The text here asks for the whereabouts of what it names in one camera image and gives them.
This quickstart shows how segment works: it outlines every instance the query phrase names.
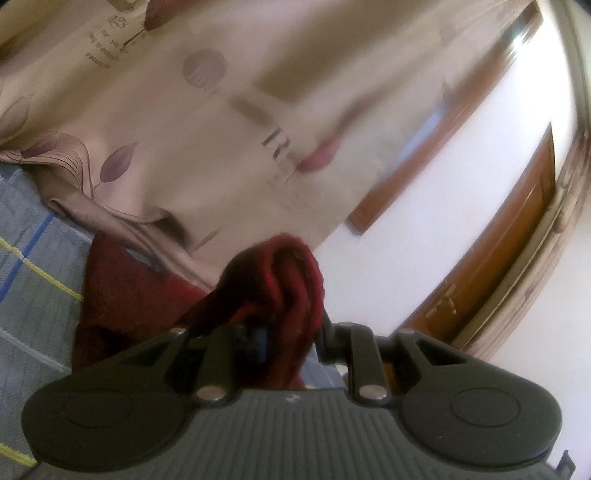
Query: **leaf print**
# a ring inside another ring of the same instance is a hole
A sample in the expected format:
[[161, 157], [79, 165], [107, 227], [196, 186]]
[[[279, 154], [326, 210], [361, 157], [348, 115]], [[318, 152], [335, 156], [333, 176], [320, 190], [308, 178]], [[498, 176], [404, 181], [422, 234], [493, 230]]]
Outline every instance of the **leaf print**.
[[88, 149], [82, 140], [71, 135], [59, 134], [57, 146], [51, 151], [51, 157], [72, 165], [75, 170], [74, 177], [78, 183], [78, 188], [84, 194], [90, 197], [93, 196], [94, 191], [90, 179], [90, 158]]
[[31, 96], [20, 97], [0, 116], [0, 138], [8, 138], [17, 133], [29, 117]]
[[248, 100], [240, 97], [230, 98], [228, 104], [239, 114], [248, 118], [251, 122], [261, 127], [268, 127], [275, 124], [273, 117], [257, 105], [253, 105]]
[[150, 0], [144, 20], [146, 30], [162, 27], [193, 3], [194, 0]]
[[327, 167], [339, 150], [341, 141], [341, 135], [328, 137], [316, 150], [299, 162], [295, 169], [300, 173], [314, 173]]
[[214, 230], [213, 232], [209, 232], [206, 236], [204, 236], [202, 238], [202, 240], [197, 244], [197, 246], [193, 250], [194, 251], [197, 251], [201, 247], [204, 247], [205, 245], [207, 245], [214, 238], [216, 238], [219, 235], [219, 232], [221, 232], [221, 231], [222, 231], [222, 229], [221, 228], [218, 228], [217, 230]]
[[388, 90], [381, 88], [357, 99], [341, 116], [336, 133], [344, 134], [348, 132], [355, 122], [366, 115], [372, 108], [376, 107], [387, 94]]
[[227, 70], [228, 63], [224, 56], [209, 48], [191, 53], [183, 63], [183, 76], [187, 83], [203, 89], [215, 87]]
[[41, 154], [47, 153], [53, 150], [57, 146], [57, 136], [48, 135], [35, 142], [26, 150], [21, 151], [23, 158], [38, 157]]
[[134, 156], [134, 149], [137, 144], [136, 142], [119, 147], [107, 157], [100, 168], [101, 182], [110, 183], [115, 181], [127, 171], [131, 165], [131, 158]]

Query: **curtain fold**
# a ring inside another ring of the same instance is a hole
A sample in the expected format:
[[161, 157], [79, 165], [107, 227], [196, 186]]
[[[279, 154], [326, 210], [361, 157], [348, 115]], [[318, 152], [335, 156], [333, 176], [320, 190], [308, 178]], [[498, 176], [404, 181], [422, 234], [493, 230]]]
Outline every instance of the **curtain fold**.
[[0, 161], [211, 288], [279, 232], [318, 246], [528, 2], [37, 3], [0, 10]]

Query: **red cloth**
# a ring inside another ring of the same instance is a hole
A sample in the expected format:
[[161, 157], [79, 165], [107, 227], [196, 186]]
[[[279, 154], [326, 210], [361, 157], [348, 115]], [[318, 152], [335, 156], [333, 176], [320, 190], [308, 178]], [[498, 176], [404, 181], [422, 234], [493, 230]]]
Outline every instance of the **red cloth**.
[[237, 255], [210, 294], [133, 258], [95, 235], [76, 329], [73, 370], [104, 360], [175, 325], [207, 335], [227, 323], [267, 326], [268, 361], [242, 386], [301, 387], [299, 370], [322, 322], [322, 275], [301, 240], [278, 235]]

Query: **checkered bedsheet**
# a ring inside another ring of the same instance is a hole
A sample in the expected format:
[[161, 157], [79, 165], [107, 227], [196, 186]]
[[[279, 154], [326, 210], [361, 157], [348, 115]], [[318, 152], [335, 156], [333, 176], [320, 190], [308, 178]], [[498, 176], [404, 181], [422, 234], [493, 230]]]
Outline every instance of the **checkered bedsheet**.
[[[0, 164], [0, 480], [35, 465], [21, 410], [35, 390], [70, 372], [91, 242], [41, 204], [20, 168]], [[310, 388], [344, 387], [314, 349], [301, 376]]]

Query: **blue stripe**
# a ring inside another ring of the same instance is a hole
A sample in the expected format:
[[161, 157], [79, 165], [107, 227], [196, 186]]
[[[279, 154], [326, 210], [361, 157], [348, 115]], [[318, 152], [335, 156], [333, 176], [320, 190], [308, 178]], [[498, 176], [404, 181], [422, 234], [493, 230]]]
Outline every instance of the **blue stripe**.
[[[45, 230], [47, 229], [48, 225], [51, 223], [52, 220], [53, 220], [53, 214], [50, 213], [49, 215], [47, 215], [45, 220], [43, 220], [43, 223], [39, 226], [39, 228], [37, 229], [37, 231], [35, 232], [35, 234], [31, 238], [30, 242], [27, 244], [25, 249], [22, 251], [23, 257], [26, 258], [31, 254], [31, 252], [33, 251], [33, 248], [35, 247], [35, 245], [37, 244], [37, 242], [41, 238], [41, 235], [43, 235], [43, 232], [45, 232]], [[4, 301], [4, 299], [6, 298], [6, 295], [8, 294], [8, 290], [10, 290], [10, 287], [12, 287], [12, 284], [14, 283], [14, 280], [16, 279], [18, 273], [21, 271], [21, 268], [22, 268], [22, 260], [19, 258], [17, 263], [14, 264], [14, 266], [12, 267], [10, 272], [8, 273], [8, 276], [6, 277], [4, 284], [2, 285], [2, 287], [0, 287], [0, 303], [2, 303]]]

